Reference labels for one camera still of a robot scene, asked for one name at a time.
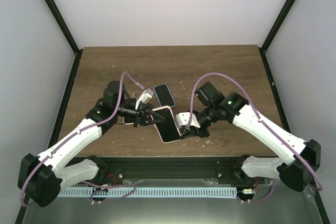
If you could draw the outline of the phone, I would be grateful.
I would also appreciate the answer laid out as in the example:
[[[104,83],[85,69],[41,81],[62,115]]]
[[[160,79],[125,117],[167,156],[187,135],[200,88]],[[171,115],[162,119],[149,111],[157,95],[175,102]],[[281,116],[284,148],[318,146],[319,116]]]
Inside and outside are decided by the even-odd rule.
[[[171,108],[176,106],[175,100],[166,83],[154,86],[154,93],[160,106],[170,106]]]
[[[161,106],[153,109],[153,111],[164,117],[164,122],[155,123],[155,128],[163,143],[172,143],[180,140],[180,129],[175,123],[173,111],[170,106]]]
[[[136,105],[136,102],[137,102],[137,98],[135,97],[131,97],[129,99],[125,99],[124,100],[127,104],[130,105],[131,108],[135,108],[135,105]],[[130,118],[130,117],[127,117],[127,116],[124,116],[123,117],[123,123],[125,125],[132,125],[134,123],[134,119]]]

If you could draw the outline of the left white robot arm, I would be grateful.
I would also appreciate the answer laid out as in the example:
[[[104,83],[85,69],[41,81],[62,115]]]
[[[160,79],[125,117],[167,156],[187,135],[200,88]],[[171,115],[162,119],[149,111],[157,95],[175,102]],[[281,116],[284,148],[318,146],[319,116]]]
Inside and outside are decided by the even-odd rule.
[[[152,97],[153,91],[143,89],[137,102],[131,102],[121,81],[109,82],[103,97],[74,130],[39,155],[27,154],[22,159],[17,183],[20,197],[27,195],[38,206],[46,207],[67,187],[85,180],[102,184],[107,178],[107,170],[94,157],[77,165],[69,166],[68,163],[110,130],[120,116],[130,119],[134,127],[165,122],[165,118],[147,104]]]

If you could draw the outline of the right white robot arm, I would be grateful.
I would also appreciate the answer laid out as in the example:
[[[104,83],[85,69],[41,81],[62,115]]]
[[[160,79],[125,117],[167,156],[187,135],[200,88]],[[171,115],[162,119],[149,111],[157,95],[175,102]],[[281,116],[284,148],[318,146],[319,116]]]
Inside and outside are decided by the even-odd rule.
[[[309,186],[313,178],[311,172],[320,167],[321,145],[317,141],[305,141],[292,135],[254,111],[249,101],[240,94],[232,92],[224,96],[210,82],[194,93],[205,109],[176,115],[175,120],[184,131],[181,138],[209,137],[209,126],[217,121],[227,121],[245,130],[277,154],[275,158],[247,157],[233,170],[235,181],[244,184],[252,177],[279,179],[298,192]]]

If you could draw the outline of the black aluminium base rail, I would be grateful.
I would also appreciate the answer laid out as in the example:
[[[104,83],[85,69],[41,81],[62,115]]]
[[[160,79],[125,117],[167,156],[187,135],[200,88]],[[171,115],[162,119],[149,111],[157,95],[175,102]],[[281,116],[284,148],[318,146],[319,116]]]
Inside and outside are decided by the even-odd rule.
[[[250,178],[240,169],[247,157],[100,157],[102,175],[89,181],[120,185],[127,179],[210,179],[232,186],[263,184],[264,178]]]

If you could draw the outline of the left black table edge rail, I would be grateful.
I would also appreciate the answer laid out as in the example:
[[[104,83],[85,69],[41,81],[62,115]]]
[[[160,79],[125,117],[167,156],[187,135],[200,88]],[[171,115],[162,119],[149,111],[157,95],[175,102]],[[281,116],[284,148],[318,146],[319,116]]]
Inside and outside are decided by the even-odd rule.
[[[57,143],[57,140],[58,140],[58,137],[59,137],[59,134],[60,134],[60,130],[61,130],[61,127],[62,127],[62,123],[63,123],[64,117],[65,117],[66,109],[67,109],[67,106],[68,106],[69,98],[70,98],[70,95],[71,95],[72,87],[73,87],[73,84],[74,84],[74,81],[75,81],[75,78],[76,78],[76,74],[77,74],[77,71],[78,71],[78,67],[79,67],[79,64],[80,64],[80,59],[81,59],[82,53],[83,53],[83,49],[80,49],[79,52],[76,53],[76,55],[75,55],[75,58],[74,58],[74,61],[73,61],[72,67],[71,67],[71,71],[70,71],[70,74],[69,74],[69,78],[68,78],[68,81],[67,81],[67,84],[66,84],[66,87],[65,87],[65,91],[64,91],[64,94],[63,94],[63,97],[62,97],[62,100],[61,100],[60,108],[59,108],[59,111],[58,111],[58,114],[57,114],[57,117],[56,117],[54,128],[53,128],[50,140],[49,140],[48,147],[52,147],[54,144]]]

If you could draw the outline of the left black frame post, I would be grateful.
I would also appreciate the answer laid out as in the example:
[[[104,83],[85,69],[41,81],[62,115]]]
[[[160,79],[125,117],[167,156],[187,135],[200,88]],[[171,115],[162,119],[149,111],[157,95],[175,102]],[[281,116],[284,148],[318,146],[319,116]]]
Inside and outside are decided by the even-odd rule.
[[[50,10],[51,14],[53,15],[58,27],[60,28],[61,32],[63,33],[66,41],[68,42],[71,50],[74,52],[75,55],[79,54],[80,49],[75,42],[57,4],[54,0],[44,0],[48,9]]]

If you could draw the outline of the black frame post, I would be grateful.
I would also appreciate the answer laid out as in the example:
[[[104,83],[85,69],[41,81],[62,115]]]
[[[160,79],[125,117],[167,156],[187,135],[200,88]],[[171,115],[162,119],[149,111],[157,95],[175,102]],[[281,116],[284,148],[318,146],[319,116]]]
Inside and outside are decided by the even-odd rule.
[[[283,24],[291,8],[293,7],[295,1],[296,0],[286,0],[285,3],[283,4],[277,18],[275,19],[275,22],[273,23],[268,35],[266,36],[264,43],[261,46],[261,49],[263,51],[267,51],[268,48],[270,47],[281,25]]]
[[[54,0],[44,0],[48,9],[50,10],[51,14],[53,15],[58,27],[60,28],[61,32],[63,33],[66,41],[68,42],[71,50],[74,52],[75,55],[79,54],[80,49],[75,42],[57,4]]]

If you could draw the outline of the right black frame post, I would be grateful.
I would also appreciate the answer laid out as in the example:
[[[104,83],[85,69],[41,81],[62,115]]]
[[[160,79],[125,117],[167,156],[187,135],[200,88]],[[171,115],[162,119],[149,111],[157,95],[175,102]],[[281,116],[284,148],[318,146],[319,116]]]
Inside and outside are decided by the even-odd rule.
[[[267,51],[268,48],[270,47],[281,25],[283,24],[291,8],[293,7],[295,1],[296,0],[286,0],[285,3],[283,4],[277,18],[275,19],[275,22],[273,23],[268,35],[266,36],[264,43],[261,46],[261,49],[263,51]]]

